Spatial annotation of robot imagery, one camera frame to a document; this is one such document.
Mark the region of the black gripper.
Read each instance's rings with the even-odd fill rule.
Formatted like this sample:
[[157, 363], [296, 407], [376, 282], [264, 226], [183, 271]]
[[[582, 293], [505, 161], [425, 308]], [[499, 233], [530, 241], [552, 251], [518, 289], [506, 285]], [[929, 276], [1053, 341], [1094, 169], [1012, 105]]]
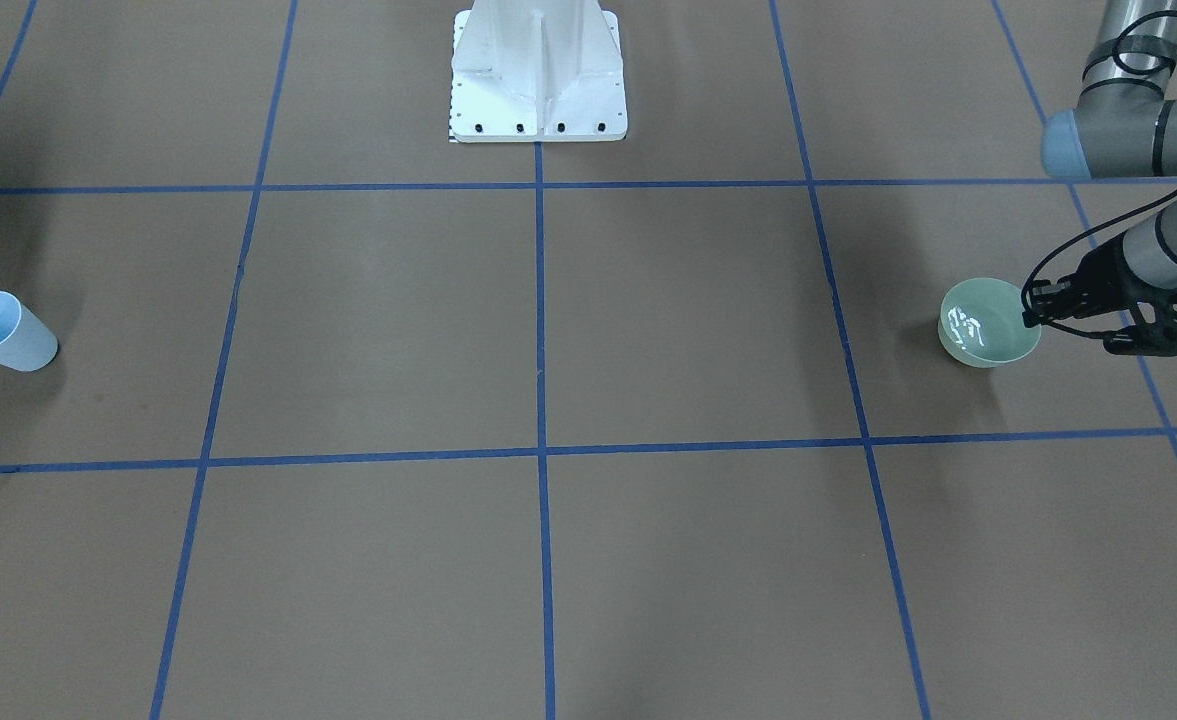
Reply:
[[1150, 302], [1163, 289], [1142, 281], [1129, 268], [1123, 238], [1113, 238], [1082, 258], [1071, 274], [1058, 281], [1030, 282], [1024, 300], [1046, 301], [1046, 315], [1039, 309], [1023, 309], [1022, 324], [1032, 329], [1065, 319], [1088, 319], [1115, 311], [1132, 309]]

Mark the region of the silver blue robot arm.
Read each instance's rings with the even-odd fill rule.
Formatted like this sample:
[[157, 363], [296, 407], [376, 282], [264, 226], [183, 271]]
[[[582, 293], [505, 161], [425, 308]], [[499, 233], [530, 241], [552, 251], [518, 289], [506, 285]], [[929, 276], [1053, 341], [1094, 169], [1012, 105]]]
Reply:
[[[1042, 167], [1068, 181], [1177, 176], [1177, 1], [1109, 1], [1083, 64], [1080, 95], [1042, 132]], [[1177, 189], [1133, 209], [1138, 224], [1088, 252], [1059, 281], [1031, 272], [1024, 324], [1152, 309], [1137, 331], [1177, 333]]]

